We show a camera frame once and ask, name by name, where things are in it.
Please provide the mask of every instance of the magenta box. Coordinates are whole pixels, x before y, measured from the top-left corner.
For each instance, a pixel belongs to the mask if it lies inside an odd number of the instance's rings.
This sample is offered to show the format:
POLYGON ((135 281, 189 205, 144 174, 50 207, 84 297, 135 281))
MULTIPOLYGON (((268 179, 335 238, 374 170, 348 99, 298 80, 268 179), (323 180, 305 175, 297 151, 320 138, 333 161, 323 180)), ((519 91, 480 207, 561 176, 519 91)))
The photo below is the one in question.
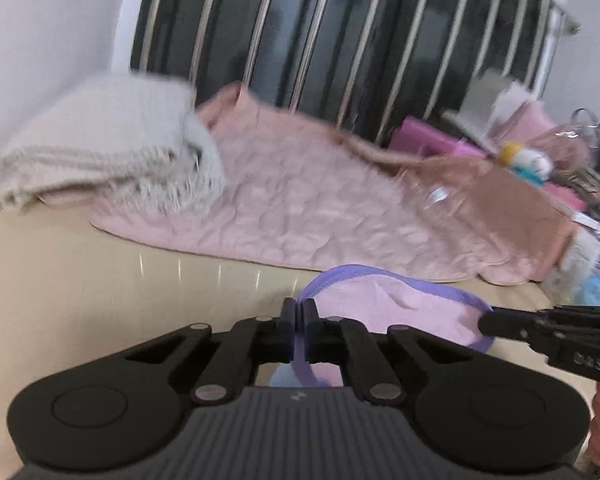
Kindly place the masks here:
POLYGON ((458 140, 433 126, 408 116, 402 126, 394 131, 389 149, 407 152, 420 157, 446 155, 469 158, 486 158, 487 154, 464 140, 458 140))

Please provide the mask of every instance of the pink plastic object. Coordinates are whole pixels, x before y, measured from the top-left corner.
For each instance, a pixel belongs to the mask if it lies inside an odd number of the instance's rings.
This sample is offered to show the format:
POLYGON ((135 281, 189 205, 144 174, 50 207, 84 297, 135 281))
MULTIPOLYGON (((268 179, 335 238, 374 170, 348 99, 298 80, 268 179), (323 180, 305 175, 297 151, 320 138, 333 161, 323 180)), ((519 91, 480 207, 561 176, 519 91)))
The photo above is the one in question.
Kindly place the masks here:
POLYGON ((469 158, 486 158, 487 154, 429 126, 427 123, 408 116, 400 129, 394 132, 389 149, 396 152, 407 152, 426 158, 428 156, 446 155, 469 158))

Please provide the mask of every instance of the beige tabletop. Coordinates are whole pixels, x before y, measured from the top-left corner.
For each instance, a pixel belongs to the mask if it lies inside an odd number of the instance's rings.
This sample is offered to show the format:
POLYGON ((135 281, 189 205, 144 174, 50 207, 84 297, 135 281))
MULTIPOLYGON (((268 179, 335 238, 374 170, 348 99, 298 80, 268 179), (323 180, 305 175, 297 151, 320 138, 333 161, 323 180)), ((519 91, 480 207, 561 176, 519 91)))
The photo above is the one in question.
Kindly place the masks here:
MULTIPOLYGON (((227 330, 275 315, 315 275, 145 247, 97 231, 77 210, 0 213, 0 480, 20 466, 5 417, 30 382, 192 322, 227 330)), ((458 286, 498 306, 549 306, 530 283, 458 286)), ((549 368, 526 345, 499 340, 490 353, 592 397, 590 381, 549 368)))

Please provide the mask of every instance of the purple trim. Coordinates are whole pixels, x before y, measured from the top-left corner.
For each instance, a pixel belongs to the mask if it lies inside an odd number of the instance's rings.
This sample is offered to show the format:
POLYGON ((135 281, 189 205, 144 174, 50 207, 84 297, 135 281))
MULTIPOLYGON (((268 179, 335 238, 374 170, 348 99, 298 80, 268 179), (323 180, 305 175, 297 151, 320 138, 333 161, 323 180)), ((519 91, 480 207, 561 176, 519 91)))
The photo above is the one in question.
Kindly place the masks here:
MULTIPOLYGON (((471 294, 470 292, 465 292, 464 290, 460 290, 449 285, 441 285, 440 283, 414 280, 413 278, 407 278, 406 276, 401 276, 400 274, 395 274, 394 272, 389 272, 388 270, 355 264, 334 267, 333 269, 327 270, 326 272, 320 274, 300 293, 298 296, 298 303, 309 298, 313 298, 316 294, 323 291, 325 288, 334 285, 335 283, 356 278, 358 276, 371 276, 373 274, 391 276, 392 278, 396 278, 397 280, 406 283, 420 292, 431 294, 432 296, 437 296, 439 298, 445 298, 446 300, 457 301, 458 303, 477 308, 482 312, 490 312, 492 310, 491 305, 478 298, 475 294, 471 294)), ((480 341, 469 345, 469 348, 477 350, 478 352, 486 353, 489 348, 491 348, 491 345, 493 345, 493 342, 493 337, 484 336, 482 339, 480 339, 480 341)), ((302 338, 297 336, 295 352, 298 352, 296 355, 304 355, 304 341, 302 338)), ((304 360, 293 360, 291 365, 296 377, 304 386, 321 386, 309 363, 304 360)))

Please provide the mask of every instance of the white blanket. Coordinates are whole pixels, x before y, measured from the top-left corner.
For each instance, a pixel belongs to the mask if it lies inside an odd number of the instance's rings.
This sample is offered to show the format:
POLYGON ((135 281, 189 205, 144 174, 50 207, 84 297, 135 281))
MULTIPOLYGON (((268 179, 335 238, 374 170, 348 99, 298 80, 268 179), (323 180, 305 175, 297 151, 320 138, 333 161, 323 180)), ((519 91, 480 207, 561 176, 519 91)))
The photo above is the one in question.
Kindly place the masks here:
POLYGON ((0 154, 0 206, 71 186, 105 189, 149 212, 205 210, 222 194, 215 142, 193 88, 155 75, 90 79, 31 120, 0 154))

